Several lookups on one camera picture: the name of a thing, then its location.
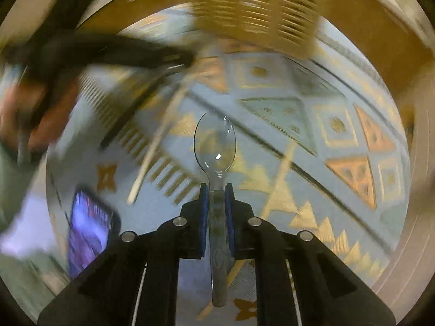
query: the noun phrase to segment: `spoon handle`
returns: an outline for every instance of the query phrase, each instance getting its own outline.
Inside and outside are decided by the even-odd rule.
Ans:
[[[225,228],[225,192],[210,191],[209,237],[210,266],[212,269],[213,306],[221,307],[227,302],[227,236]]]

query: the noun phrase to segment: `finger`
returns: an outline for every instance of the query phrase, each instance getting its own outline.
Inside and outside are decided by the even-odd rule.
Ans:
[[[79,92],[78,80],[75,80],[58,103],[42,117],[29,140],[29,149],[45,149],[50,143],[56,142],[68,123]]]

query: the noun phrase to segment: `yellow line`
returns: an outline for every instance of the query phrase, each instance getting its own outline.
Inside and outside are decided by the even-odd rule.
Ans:
[[[294,140],[290,140],[290,143],[289,143],[287,151],[286,151],[286,155],[285,155],[284,159],[281,161],[281,164],[279,166],[279,171],[278,171],[278,175],[277,175],[276,180],[275,180],[275,186],[274,186],[273,191],[276,189],[277,183],[280,180],[284,179],[284,177],[286,176],[288,169],[289,169],[289,166],[293,162],[293,154],[294,154],[295,147],[296,147],[296,142]],[[269,202],[270,198],[272,197],[273,191],[269,195],[268,202]],[[270,213],[270,209],[266,209],[266,210],[263,209],[261,218],[266,220],[267,217],[269,216],[269,213]],[[247,261],[248,260],[236,261],[236,263],[234,264],[233,268],[231,269],[230,273],[227,276],[227,287],[229,287],[231,285],[231,283],[234,281],[237,274],[240,272],[241,268],[245,265],[245,263]],[[213,311],[213,304],[212,304],[212,301],[210,301],[208,303],[208,305],[198,314],[196,320],[203,321],[212,311]]]

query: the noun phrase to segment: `human hand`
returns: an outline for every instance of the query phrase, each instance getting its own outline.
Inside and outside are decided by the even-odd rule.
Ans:
[[[18,148],[17,111],[32,109],[42,99],[45,91],[43,85],[26,81],[6,90],[0,101],[0,137],[9,148]],[[44,114],[39,125],[32,130],[28,143],[30,151],[45,149],[60,138],[76,104],[78,92],[78,79],[75,79],[62,98]]]

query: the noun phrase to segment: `transparent spoon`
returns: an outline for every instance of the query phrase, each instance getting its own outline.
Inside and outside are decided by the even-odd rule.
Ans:
[[[205,113],[195,130],[196,161],[209,181],[208,225],[210,266],[212,269],[213,305],[224,306],[227,300],[227,250],[225,195],[223,177],[236,155],[236,135],[227,116],[217,111]]]

